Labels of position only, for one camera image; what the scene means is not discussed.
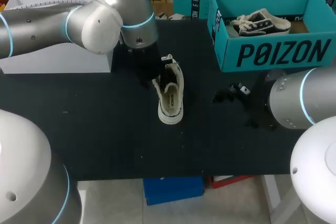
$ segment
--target shoelace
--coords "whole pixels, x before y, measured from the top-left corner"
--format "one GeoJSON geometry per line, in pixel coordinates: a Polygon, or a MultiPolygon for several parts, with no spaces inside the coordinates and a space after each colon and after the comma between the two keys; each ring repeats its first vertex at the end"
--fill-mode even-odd
{"type": "Polygon", "coordinates": [[[256,24],[254,24],[251,21],[248,21],[249,16],[245,16],[245,15],[241,15],[239,17],[237,17],[236,20],[232,20],[230,22],[231,25],[238,25],[239,28],[243,31],[246,31],[246,29],[251,29],[251,26],[253,27],[257,27],[256,24]]]}

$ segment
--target shoe tongue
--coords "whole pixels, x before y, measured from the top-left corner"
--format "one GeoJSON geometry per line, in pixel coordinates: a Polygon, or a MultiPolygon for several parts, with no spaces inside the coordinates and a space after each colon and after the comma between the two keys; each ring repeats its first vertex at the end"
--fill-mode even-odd
{"type": "Polygon", "coordinates": [[[248,20],[251,22],[258,22],[264,19],[266,19],[266,17],[262,13],[259,12],[259,13],[253,14],[252,17],[250,17],[248,20]]]}
{"type": "Polygon", "coordinates": [[[176,87],[177,89],[179,88],[178,85],[174,82],[170,82],[166,85],[166,87],[164,88],[164,93],[166,94],[168,92],[169,87],[176,87]]]}

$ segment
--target white shoe sole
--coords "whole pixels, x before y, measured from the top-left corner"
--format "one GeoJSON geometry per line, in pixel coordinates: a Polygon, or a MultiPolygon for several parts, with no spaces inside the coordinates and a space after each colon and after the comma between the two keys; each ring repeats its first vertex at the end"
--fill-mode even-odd
{"type": "Polygon", "coordinates": [[[163,122],[165,124],[172,125],[172,124],[179,123],[182,120],[182,117],[183,117],[183,103],[182,103],[182,106],[181,106],[180,113],[177,116],[174,116],[174,117],[169,117],[169,116],[166,116],[165,114],[163,114],[163,112],[161,110],[160,103],[159,103],[158,115],[159,115],[159,119],[161,120],[161,122],[163,122]]]}
{"type": "MultiPolygon", "coordinates": [[[[233,28],[233,26],[227,26],[225,27],[227,34],[229,34],[230,38],[250,38],[247,36],[239,36],[239,34],[237,33],[237,31],[233,28]]],[[[252,36],[252,37],[262,37],[262,36],[275,36],[275,35],[285,35],[285,34],[289,34],[289,30],[288,31],[281,31],[279,33],[273,33],[273,34],[265,34],[265,35],[258,35],[258,36],[252,36]]]]}

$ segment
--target blue led ring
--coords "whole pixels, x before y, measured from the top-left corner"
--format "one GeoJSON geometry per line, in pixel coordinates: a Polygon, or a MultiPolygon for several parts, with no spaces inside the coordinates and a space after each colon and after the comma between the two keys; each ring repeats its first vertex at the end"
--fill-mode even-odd
{"type": "Polygon", "coordinates": [[[2,15],[2,13],[0,13],[0,18],[2,19],[4,25],[5,25],[6,29],[7,29],[7,32],[8,32],[9,43],[10,43],[10,45],[11,45],[11,50],[10,50],[10,52],[9,52],[8,57],[10,57],[10,56],[12,56],[12,54],[13,54],[13,37],[12,37],[11,31],[10,31],[10,29],[9,29],[9,25],[8,25],[8,23],[7,23],[6,19],[5,19],[5,17],[2,15]]]}
{"type": "Polygon", "coordinates": [[[303,78],[302,80],[302,83],[301,83],[301,87],[300,87],[300,103],[301,103],[301,107],[302,107],[302,111],[303,113],[305,114],[306,118],[308,119],[308,121],[312,124],[312,125],[315,125],[315,122],[314,120],[308,115],[307,113],[307,110],[305,108],[305,105],[303,103],[303,85],[304,85],[304,82],[306,81],[306,78],[308,77],[308,75],[310,74],[311,71],[313,71],[315,68],[311,69],[308,73],[306,73],[305,77],[303,78]]]}
{"type": "Polygon", "coordinates": [[[67,174],[67,178],[68,178],[68,191],[67,191],[67,196],[65,197],[65,200],[64,200],[64,203],[63,203],[63,206],[61,208],[61,210],[59,211],[58,215],[56,216],[56,218],[54,219],[54,221],[51,223],[51,224],[55,224],[58,219],[61,217],[62,213],[64,212],[64,209],[65,209],[65,206],[68,202],[68,198],[69,198],[69,193],[70,193],[70,179],[69,179],[69,174],[68,174],[68,171],[67,169],[65,168],[64,166],[64,169],[65,169],[65,172],[67,174]]]}
{"type": "Polygon", "coordinates": [[[140,24],[137,24],[137,25],[133,25],[133,26],[122,26],[123,28],[137,28],[137,27],[140,27],[140,26],[143,26],[144,24],[147,24],[149,21],[151,21],[151,19],[154,17],[154,12],[152,13],[152,16],[147,19],[145,22],[142,22],[140,24]]]}
{"type": "Polygon", "coordinates": [[[70,39],[70,37],[69,37],[69,35],[68,35],[68,21],[69,21],[69,18],[70,18],[70,16],[71,16],[71,14],[72,14],[75,10],[77,10],[79,7],[82,7],[82,5],[77,6],[75,9],[72,9],[72,10],[69,12],[69,14],[68,14],[67,19],[65,20],[65,33],[66,33],[68,39],[71,41],[71,43],[74,43],[74,42],[70,39]]]}

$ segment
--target shoe insole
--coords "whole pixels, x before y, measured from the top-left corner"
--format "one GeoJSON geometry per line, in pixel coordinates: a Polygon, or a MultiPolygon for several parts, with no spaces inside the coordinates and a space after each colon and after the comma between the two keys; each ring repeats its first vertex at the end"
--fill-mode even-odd
{"type": "Polygon", "coordinates": [[[170,86],[165,94],[163,94],[163,105],[169,114],[176,114],[179,107],[179,96],[177,95],[177,87],[170,86]]]}

